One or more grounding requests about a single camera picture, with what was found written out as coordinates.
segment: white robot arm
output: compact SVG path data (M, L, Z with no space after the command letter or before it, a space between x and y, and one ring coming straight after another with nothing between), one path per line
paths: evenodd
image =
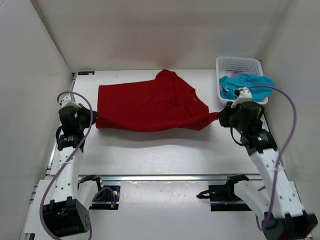
M93 112L93 123L97 113ZM69 96L61 101L59 110L61 126L56 132L59 169L84 138L89 127L90 111L76 104ZM83 177L79 181L79 168L83 157L84 143L57 177L50 204L43 206L43 219L48 229L57 237L88 232L90 229L89 207L95 194L103 188L97 175Z
M306 213L299 197L292 190L281 163L277 163L279 152L276 142L271 133L262 128L263 106L251 101L252 95L248 88L240 89L236 94L237 100L228 102L218 114L220 125L230 128L232 138L233 129L240 133L241 142L233 140L246 148L260 173L270 200L259 192L245 175L228 177L222 187L223 191L211 194L222 193L233 200L243 200L262 221L262 230L267 240L303 239L318 224L318 220L313 213ZM206 193L210 191L204 191L197 197L208 198L203 195Z

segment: white wall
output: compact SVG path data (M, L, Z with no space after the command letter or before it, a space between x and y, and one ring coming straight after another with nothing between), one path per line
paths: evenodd
M320 220L320 1L294 0L262 61L263 73L287 92L298 111L294 139L285 153L289 177L302 203ZM292 123L287 100L273 93L268 122L282 145ZM320 227L313 235L320 239Z
M283 14L289 1L38 3L66 63L78 71L212 69L222 55L261 57L273 20Z
M29 0L0 0L0 239L19 239L72 79Z

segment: black bracket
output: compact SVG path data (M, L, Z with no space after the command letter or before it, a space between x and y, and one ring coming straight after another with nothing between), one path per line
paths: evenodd
M318 220L315 214L302 211L303 215L292 217L285 214L284 218L274 218L271 215L263 231L267 240L298 240L305 239L316 227Z
M54 202L43 206L46 226L57 237L87 233L91 222L88 210L77 200Z
M241 201L235 195L235 184L241 181L249 181L249 178L243 174L228 176L224 185L209 185L208 190L200 192L196 197L198 199L210 199L212 212L250 211L251 209L245 203L230 204Z
M79 71L78 75L95 75L95 71Z
M200 192L198 199L210 199L211 202L230 202L239 200L235 195L235 184L241 181L249 181L246 175L228 176L224 185L209 185L209 189Z
M111 198L112 195L110 194L109 191L102 192L100 195L96 197L96 199L93 201L91 207L89 209L91 210L118 210L119 209L119 199L120 199L120 190L121 186L118 185L105 185L104 187L109 187L112 189L112 191L116 191L115 195L115 201L117 202L114 204L114 207L111 207Z

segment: red t-shirt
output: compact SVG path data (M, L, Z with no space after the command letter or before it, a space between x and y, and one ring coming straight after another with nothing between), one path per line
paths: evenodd
M218 119L175 72L162 70L154 80L101 85L98 129L157 132L173 128L201 130Z

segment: black clamp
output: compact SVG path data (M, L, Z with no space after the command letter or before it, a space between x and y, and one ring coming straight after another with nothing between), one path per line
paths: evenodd
M79 103L79 107L65 106L59 110L59 118L61 126L58 127L55 133L55 138L58 150L73 147L74 149L79 145L85 137L84 130L90 126L91 113ZM92 124L96 123L98 113L93 111ZM84 142L80 146L80 150L84 151Z
M208 190L200 192L196 197L210 199L211 202L238 201L239 198L235 195L235 184L241 181L249 181L249 178L244 174L228 176L224 185L209 185Z

